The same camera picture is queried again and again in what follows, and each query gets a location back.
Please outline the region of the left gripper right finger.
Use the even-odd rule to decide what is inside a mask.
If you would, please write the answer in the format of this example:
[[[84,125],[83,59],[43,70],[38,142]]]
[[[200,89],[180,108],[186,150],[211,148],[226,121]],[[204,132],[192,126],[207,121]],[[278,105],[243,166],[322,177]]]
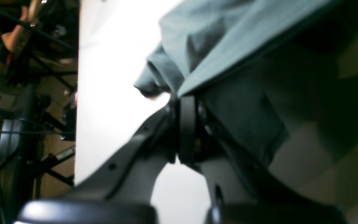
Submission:
[[[341,210],[276,179],[197,99],[195,162],[211,200],[205,224],[346,224]]]

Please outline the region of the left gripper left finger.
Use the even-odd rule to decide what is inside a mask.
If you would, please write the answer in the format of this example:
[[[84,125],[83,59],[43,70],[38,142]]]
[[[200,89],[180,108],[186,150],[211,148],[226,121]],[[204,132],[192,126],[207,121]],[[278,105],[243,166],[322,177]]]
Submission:
[[[177,153],[178,100],[150,116],[97,171],[67,193],[33,200],[17,224],[158,224],[155,181]]]

